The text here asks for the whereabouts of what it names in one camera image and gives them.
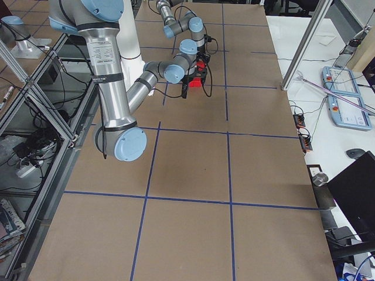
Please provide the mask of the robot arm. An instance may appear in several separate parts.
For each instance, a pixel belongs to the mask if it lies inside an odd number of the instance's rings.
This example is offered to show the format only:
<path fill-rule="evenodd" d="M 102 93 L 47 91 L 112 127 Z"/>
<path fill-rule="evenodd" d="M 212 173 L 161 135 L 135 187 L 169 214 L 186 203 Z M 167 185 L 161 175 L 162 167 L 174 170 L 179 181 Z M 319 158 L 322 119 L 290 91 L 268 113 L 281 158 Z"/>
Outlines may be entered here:
<path fill-rule="evenodd" d="M 187 30 L 190 31 L 191 39 L 197 44 L 197 59 L 208 64 L 211 54 L 206 51 L 206 45 L 212 38 L 207 34 L 207 30 L 203 21 L 194 12 L 188 11 L 183 17 L 177 19 L 172 13 L 172 7 L 177 6 L 183 8 L 181 5 L 183 1 L 156 1 L 155 7 L 163 20 L 163 31 L 167 38 L 175 37 Z"/>
<path fill-rule="evenodd" d="M 147 143 L 138 127 L 135 110 L 159 80 L 188 84 L 195 75 L 197 58 L 204 52 L 204 26 L 193 12 L 176 19 L 172 7 L 179 1 L 157 1 L 163 32 L 172 38 L 185 31 L 191 37 L 180 43 L 172 61 L 142 61 L 130 1 L 51 1 L 52 28 L 82 36 L 87 45 L 99 90 L 102 125 L 94 137 L 104 156 L 130 162 L 139 158 Z"/>

